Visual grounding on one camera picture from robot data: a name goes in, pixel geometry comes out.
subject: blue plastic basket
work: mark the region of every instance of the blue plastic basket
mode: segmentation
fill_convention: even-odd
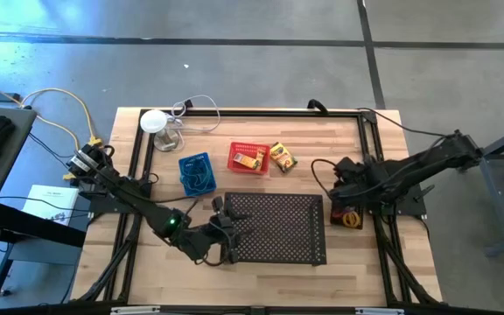
[[[186,196],[200,196],[217,188],[214,169],[207,153],[184,157],[178,161],[180,182],[184,185]]]

